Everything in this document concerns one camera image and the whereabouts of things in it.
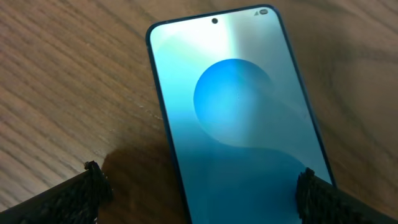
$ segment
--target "smartphone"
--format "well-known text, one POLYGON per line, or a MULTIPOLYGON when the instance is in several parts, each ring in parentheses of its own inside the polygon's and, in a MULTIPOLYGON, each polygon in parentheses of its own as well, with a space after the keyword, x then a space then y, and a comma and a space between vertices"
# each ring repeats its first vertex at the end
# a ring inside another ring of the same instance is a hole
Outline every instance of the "smartphone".
POLYGON ((278 11, 159 22, 146 41, 189 222, 300 223, 299 173, 334 180, 278 11))

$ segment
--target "phone frame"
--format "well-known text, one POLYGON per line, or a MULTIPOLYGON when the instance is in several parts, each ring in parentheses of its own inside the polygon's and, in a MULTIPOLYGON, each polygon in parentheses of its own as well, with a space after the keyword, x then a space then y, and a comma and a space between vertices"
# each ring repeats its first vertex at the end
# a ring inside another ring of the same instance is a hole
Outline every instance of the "phone frame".
POLYGON ((282 27, 282 32, 283 32, 284 37, 285 37, 285 41, 286 41, 286 44, 287 44, 287 46, 289 48, 289 53, 290 53, 290 56, 291 56, 292 61, 293 61, 294 69, 295 69, 296 74, 298 76, 298 81, 300 82, 300 86, 301 86, 301 89, 302 89, 303 94, 304 94, 305 102, 306 102, 308 111, 309 111, 310 116, 311 116, 313 127, 314 127, 315 133, 317 135, 317 139, 318 139, 321 151, 322 151, 323 159, 325 160, 325 164, 326 164, 326 167, 328 169, 328 173, 329 173, 329 176, 330 176, 330 179, 331 179, 331 183, 332 183, 332 185, 334 187, 337 188, 337 185, 336 185, 336 182, 335 182, 335 178, 333 176, 333 173, 331 171, 331 167, 330 167, 330 164, 329 164, 328 156, 327 156, 326 151, 325 151, 325 146, 323 145, 323 139, 322 139, 322 136, 320 134, 320 128, 319 128, 319 125, 318 125, 318 122, 317 122, 317 118, 315 116, 315 113, 313 112, 312 105, 311 105, 311 103, 310 103, 310 101, 308 99, 308 92, 307 92, 307 89, 306 89, 306 87, 304 85, 304 80, 303 80, 303 78, 301 76, 301 73, 299 71, 299 67, 297 66, 295 55, 294 55, 292 46, 290 44, 290 41, 289 41, 289 38, 288 38, 288 35, 287 35, 287 31, 286 31, 285 25, 284 25, 283 20, 282 20, 282 18, 280 16, 280 12, 278 11, 278 9, 276 7, 271 6, 269 4, 258 4, 258 5, 254 5, 254 6, 241 7, 241 8, 237 8, 237 9, 230 9, 230 10, 211 12, 211 13, 206 13, 206 14, 199 14, 199 15, 195 15, 195 16, 188 16, 188 17, 183 17, 183 18, 178 18, 178 19, 171 19, 171 20, 167 20, 167 21, 161 21, 161 22, 157 22, 155 24, 152 24, 148 28, 147 33, 146 33, 146 45, 147 45, 147 50, 148 50, 148 54, 149 54, 150 66, 152 67, 152 73, 154 75, 156 92, 157 92, 157 96, 159 98, 160 110, 161 110, 162 116, 163 116, 164 126, 165 126, 165 130, 166 130, 166 136, 167 136, 167 140, 168 140, 169 145, 170 145, 172 162, 173 162, 175 171, 177 173, 177 182, 178 182, 178 186, 179 186, 179 189, 180 189, 180 195, 181 195, 181 198, 182 198, 182 201, 183 201, 183 209, 185 211, 185 215, 187 217, 187 221, 188 221, 189 224, 192 224, 191 214, 190 214, 190 211, 189 211, 187 196, 185 194, 185 189, 184 189, 183 182, 182 182, 182 176, 181 176, 181 172, 180 172, 180 166, 178 164, 177 154, 176 154, 175 148, 174 148, 174 142, 173 142, 173 138, 172 138, 172 135, 171 135, 169 119, 168 119, 167 112, 166 112, 166 107, 165 107, 165 103, 164 103, 164 99, 163 99, 163 94, 162 94, 162 91, 161 91, 161 88, 160 88, 160 82, 159 82, 159 76, 158 76, 157 69, 156 69, 155 58, 154 58, 154 54, 153 54, 153 51, 152 51, 152 46, 150 44, 150 34, 152 33, 152 31, 156 27, 164 25, 164 24, 169 24, 169 23, 173 23, 173 22, 187 21, 187 20, 190 20, 190 19, 197 19, 197 18, 206 17, 206 16, 215 16, 215 15, 225 14, 225 13, 229 13, 229 12, 236 12, 236 11, 243 11, 243 10, 247 10, 247 9, 254 9, 254 8, 257 8, 257 7, 268 7, 268 8, 271 8, 272 10, 274 10, 274 12, 278 16, 279 23, 280 23, 280 26, 282 27))

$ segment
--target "wood grain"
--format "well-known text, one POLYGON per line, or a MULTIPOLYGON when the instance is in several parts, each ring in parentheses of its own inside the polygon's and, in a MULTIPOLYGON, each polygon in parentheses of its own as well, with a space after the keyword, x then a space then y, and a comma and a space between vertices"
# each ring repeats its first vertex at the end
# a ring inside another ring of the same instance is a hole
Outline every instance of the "wood grain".
MULTIPOLYGON (((101 223, 184 223, 144 36, 260 0, 0 1, 0 210, 95 160, 101 223)), ((398 218, 398 2, 278 0, 338 186, 398 218)))

